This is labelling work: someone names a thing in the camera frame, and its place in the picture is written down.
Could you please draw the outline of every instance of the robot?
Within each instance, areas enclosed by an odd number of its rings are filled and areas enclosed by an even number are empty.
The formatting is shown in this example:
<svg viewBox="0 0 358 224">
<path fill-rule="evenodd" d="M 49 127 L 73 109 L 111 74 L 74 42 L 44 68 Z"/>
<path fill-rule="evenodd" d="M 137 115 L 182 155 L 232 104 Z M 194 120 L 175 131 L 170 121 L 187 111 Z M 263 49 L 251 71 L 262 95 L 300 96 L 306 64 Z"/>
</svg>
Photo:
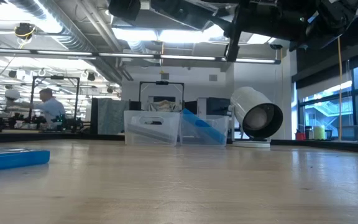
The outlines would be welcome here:
<svg viewBox="0 0 358 224">
<path fill-rule="evenodd" d="M 237 6 L 229 22 L 222 19 L 231 14 L 225 7 L 212 11 L 197 2 Z M 236 61 L 241 32 L 288 40 L 290 51 L 321 49 L 343 35 L 358 15 L 358 0 L 150 0 L 150 6 L 195 29 L 210 21 L 218 25 L 230 38 L 224 53 L 228 62 Z M 129 22 L 139 10 L 139 0 L 111 0 L 109 5 L 112 15 Z"/>
</svg>

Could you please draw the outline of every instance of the clear plastic bin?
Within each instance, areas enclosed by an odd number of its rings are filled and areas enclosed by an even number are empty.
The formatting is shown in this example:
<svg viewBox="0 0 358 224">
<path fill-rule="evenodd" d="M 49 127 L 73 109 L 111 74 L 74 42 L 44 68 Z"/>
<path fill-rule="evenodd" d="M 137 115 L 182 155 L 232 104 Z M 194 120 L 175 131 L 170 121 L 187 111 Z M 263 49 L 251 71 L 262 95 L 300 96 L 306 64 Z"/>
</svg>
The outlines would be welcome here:
<svg viewBox="0 0 358 224">
<path fill-rule="evenodd" d="M 184 146 L 226 146 L 229 130 L 228 116 L 182 114 L 180 143 Z"/>
<path fill-rule="evenodd" d="M 127 145 L 176 146 L 180 113 L 125 111 Z"/>
</svg>

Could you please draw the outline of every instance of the table surface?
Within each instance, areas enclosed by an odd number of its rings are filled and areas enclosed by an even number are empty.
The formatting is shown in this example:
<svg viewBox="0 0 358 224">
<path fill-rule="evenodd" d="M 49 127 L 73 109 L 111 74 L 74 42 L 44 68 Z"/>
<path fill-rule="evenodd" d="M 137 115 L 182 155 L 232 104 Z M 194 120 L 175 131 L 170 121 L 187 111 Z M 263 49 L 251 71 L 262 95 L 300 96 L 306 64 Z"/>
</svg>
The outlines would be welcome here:
<svg viewBox="0 0 358 224">
<path fill-rule="evenodd" d="M 54 140 L 0 170 L 0 223 L 358 223 L 358 154 Z"/>
</svg>

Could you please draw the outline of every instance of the spotlight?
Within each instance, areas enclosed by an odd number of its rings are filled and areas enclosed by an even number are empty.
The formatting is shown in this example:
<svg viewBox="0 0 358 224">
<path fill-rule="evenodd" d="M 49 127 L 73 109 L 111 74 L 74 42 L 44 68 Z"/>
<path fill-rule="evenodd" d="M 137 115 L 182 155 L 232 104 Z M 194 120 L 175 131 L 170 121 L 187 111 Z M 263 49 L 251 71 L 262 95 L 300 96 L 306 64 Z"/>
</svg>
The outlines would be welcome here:
<svg viewBox="0 0 358 224">
<path fill-rule="evenodd" d="M 89 81 L 95 81 L 96 77 L 94 76 L 94 72 L 88 73 L 88 80 Z"/>
<path fill-rule="evenodd" d="M 45 74 L 46 74 L 46 71 L 43 68 L 38 71 L 38 75 L 41 77 L 44 76 Z"/>
<path fill-rule="evenodd" d="M 114 91 L 113 87 L 111 87 L 111 86 L 107 87 L 107 92 L 108 93 L 113 93 L 113 91 Z"/>
<path fill-rule="evenodd" d="M 8 73 L 8 75 L 9 75 L 9 77 L 11 77 L 11 78 L 16 78 L 16 74 L 17 74 L 17 71 L 9 71 L 9 73 Z"/>
</svg>

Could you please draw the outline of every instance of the person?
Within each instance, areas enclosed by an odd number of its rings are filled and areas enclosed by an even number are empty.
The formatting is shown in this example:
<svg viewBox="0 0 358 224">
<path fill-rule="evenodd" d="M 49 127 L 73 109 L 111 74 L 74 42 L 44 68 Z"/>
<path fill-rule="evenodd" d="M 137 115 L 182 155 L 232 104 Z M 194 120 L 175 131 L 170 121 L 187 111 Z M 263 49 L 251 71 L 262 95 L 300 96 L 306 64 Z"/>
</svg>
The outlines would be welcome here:
<svg viewBox="0 0 358 224">
<path fill-rule="evenodd" d="M 56 119 L 57 116 L 65 115 L 65 108 L 61 102 L 57 101 L 53 97 L 53 91 L 49 88 L 43 89 L 40 91 L 40 100 L 43 102 L 41 104 L 32 104 L 32 103 L 13 103 L 13 101 L 8 101 L 8 106 L 19 106 L 22 108 L 31 108 L 35 110 L 41 110 L 44 113 L 45 119 L 47 120 L 49 127 L 55 127 L 56 124 L 53 122 L 53 119 Z"/>
</svg>

